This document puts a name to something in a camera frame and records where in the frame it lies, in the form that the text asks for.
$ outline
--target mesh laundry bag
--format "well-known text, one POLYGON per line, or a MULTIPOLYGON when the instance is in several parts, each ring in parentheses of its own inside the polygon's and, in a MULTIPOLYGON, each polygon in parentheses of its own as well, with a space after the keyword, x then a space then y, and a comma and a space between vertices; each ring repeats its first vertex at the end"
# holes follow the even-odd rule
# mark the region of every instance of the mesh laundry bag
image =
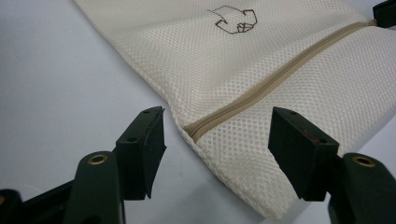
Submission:
POLYGON ((210 170, 266 217, 297 200, 267 149, 273 106, 318 125, 340 155, 394 115, 396 33, 342 1, 76 1, 210 170))

